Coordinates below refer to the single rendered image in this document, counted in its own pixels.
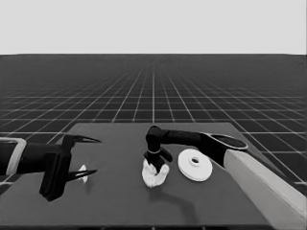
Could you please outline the large thick white disc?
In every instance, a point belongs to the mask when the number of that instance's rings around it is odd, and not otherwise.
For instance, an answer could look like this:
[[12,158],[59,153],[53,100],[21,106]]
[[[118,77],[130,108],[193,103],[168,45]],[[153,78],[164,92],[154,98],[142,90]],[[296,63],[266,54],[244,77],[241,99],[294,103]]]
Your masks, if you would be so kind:
[[206,181],[213,172],[210,159],[196,149],[183,150],[178,155],[177,165],[183,175],[197,182]]

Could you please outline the small white T-shaped piece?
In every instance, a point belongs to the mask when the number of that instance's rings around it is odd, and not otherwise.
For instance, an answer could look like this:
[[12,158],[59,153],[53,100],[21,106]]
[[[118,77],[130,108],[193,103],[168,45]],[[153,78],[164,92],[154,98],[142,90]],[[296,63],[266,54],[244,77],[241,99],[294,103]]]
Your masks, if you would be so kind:
[[[79,172],[83,172],[83,171],[86,171],[86,165],[82,165],[79,168]],[[86,183],[87,179],[88,179],[87,175],[83,175],[82,177],[79,178],[79,180],[81,180],[83,183]]]

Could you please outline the white round carrier with pins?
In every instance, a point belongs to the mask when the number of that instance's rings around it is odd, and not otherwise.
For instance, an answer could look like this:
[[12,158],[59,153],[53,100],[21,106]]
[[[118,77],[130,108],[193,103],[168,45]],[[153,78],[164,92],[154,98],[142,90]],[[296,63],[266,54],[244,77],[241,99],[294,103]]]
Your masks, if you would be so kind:
[[[149,171],[145,170],[145,169],[142,169],[142,178],[143,178],[143,175],[152,175]],[[166,180],[166,176],[163,176],[163,177],[160,177],[160,180],[159,181],[155,181],[155,187],[156,186],[160,186],[164,183],[164,181]]]

